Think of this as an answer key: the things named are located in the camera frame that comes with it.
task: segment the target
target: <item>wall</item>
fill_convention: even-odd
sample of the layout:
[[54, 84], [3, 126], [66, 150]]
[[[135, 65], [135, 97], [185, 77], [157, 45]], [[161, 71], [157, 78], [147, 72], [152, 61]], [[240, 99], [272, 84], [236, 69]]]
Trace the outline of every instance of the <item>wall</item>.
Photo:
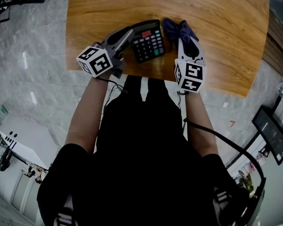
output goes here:
[[[276, 226], [283, 224], [283, 163], [278, 166], [270, 153], [266, 163], [262, 166], [266, 177], [265, 197], [261, 205], [259, 218], [253, 224], [262, 226]], [[257, 172], [251, 174], [255, 186], [260, 184]]]
[[0, 196], [8, 203], [11, 203], [15, 186], [21, 178], [21, 170], [28, 171], [28, 166], [17, 158], [11, 157], [9, 168], [0, 171]]
[[0, 226], [31, 226], [0, 198]]

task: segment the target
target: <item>marble floor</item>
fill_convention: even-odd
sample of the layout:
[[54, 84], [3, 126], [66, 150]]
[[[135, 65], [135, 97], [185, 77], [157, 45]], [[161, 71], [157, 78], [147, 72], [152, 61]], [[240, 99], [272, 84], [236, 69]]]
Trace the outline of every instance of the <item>marble floor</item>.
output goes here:
[[[5, 105], [9, 113], [48, 127], [58, 147], [64, 145], [76, 101], [90, 79], [84, 72], [66, 70], [67, 6], [68, 0], [46, 0], [43, 4], [12, 7], [11, 20], [0, 24], [0, 108]], [[261, 105], [274, 104], [280, 81], [280, 75], [261, 61], [247, 98], [202, 90], [214, 129], [246, 145], [256, 133], [252, 118]], [[166, 81], [166, 86], [177, 103], [176, 84]], [[141, 93], [145, 98], [147, 78], [142, 80]], [[118, 95], [115, 91], [112, 98]], [[184, 98], [181, 108], [185, 118]], [[222, 141], [218, 141], [218, 148], [225, 164], [237, 155]]]

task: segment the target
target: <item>wooden surface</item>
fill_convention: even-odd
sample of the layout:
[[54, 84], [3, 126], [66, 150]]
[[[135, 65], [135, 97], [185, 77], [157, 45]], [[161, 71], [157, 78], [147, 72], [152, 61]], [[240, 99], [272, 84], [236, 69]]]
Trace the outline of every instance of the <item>wooden surface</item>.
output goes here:
[[[206, 53], [206, 86], [247, 96], [259, 67], [268, 28], [269, 0], [69, 0], [67, 68], [75, 57], [108, 33], [137, 22], [169, 17], [187, 20]], [[164, 38], [166, 54], [138, 64], [124, 53], [126, 74], [175, 81], [175, 46]]]
[[262, 58], [283, 76], [283, 25], [270, 11], [268, 33]]

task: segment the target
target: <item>black wire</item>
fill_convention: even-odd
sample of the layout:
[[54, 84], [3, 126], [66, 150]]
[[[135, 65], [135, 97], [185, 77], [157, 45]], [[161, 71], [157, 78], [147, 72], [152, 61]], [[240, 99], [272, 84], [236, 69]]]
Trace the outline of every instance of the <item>black wire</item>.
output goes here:
[[258, 170], [258, 173], [261, 177], [261, 180], [264, 179], [264, 174], [263, 171], [259, 165], [259, 163], [256, 161], [256, 159], [249, 153], [247, 152], [245, 149], [243, 149], [242, 147], [238, 146], [236, 143], [232, 142], [231, 140], [227, 139], [226, 137], [222, 136], [221, 134], [219, 134], [218, 132], [211, 130], [209, 128], [200, 126], [198, 124], [195, 124], [193, 122], [190, 122], [187, 120], [187, 118], [185, 118], [183, 120], [184, 122], [188, 123], [189, 126], [195, 127], [197, 129], [201, 129], [207, 132], [212, 133], [213, 135], [215, 135], [216, 137], [220, 138], [221, 140], [223, 140], [224, 142], [226, 142], [228, 145], [230, 145], [232, 148], [234, 148], [235, 150], [237, 150], [238, 152], [242, 153], [243, 155], [245, 155], [250, 161], [251, 163], [253, 163], [253, 165], [256, 167], [256, 169]]
[[108, 104], [108, 102], [109, 102], [109, 100], [110, 100], [110, 97], [111, 97], [111, 94], [112, 94], [112, 92], [115, 90], [115, 87], [116, 87], [117, 85], [114, 85], [113, 87], [112, 87], [112, 90], [111, 90], [111, 92], [110, 92], [110, 94], [109, 94], [109, 96], [108, 96], [108, 98], [107, 98], [107, 101], [106, 101], [106, 103], [105, 103], [105, 105], [104, 105], [104, 111], [103, 111], [103, 113], [105, 112], [105, 109], [106, 109], [106, 106], [107, 106], [107, 104]]
[[116, 86], [119, 91], [128, 93], [128, 91], [123, 86], [121, 86], [120, 84], [118, 84], [118, 83], [116, 83], [114, 81], [106, 80], [106, 79], [103, 79], [103, 78], [100, 78], [100, 77], [96, 77], [96, 79], [101, 80], [101, 81], [106, 81], [106, 82], [114, 83], [114, 86]]
[[184, 122], [184, 124], [183, 124], [183, 133], [184, 133], [184, 128], [185, 128], [185, 125], [186, 125], [186, 122]]
[[190, 93], [189, 91], [185, 91], [184, 93], [181, 93], [180, 91], [177, 92], [178, 107], [179, 107], [180, 110], [181, 110], [181, 107], [180, 107], [181, 97], [180, 96], [185, 96], [189, 93]]

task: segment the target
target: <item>blue cloth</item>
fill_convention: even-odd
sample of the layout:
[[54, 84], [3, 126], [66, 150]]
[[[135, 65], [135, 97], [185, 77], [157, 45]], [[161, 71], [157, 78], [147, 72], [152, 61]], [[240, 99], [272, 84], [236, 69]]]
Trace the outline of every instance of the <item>blue cloth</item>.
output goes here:
[[196, 34], [185, 20], [183, 20], [180, 24], [177, 24], [170, 18], [164, 18], [162, 20], [162, 26], [164, 28], [165, 35], [176, 45], [177, 49], [179, 38], [181, 38], [186, 44], [189, 44], [190, 37], [194, 38], [197, 42], [199, 41]]

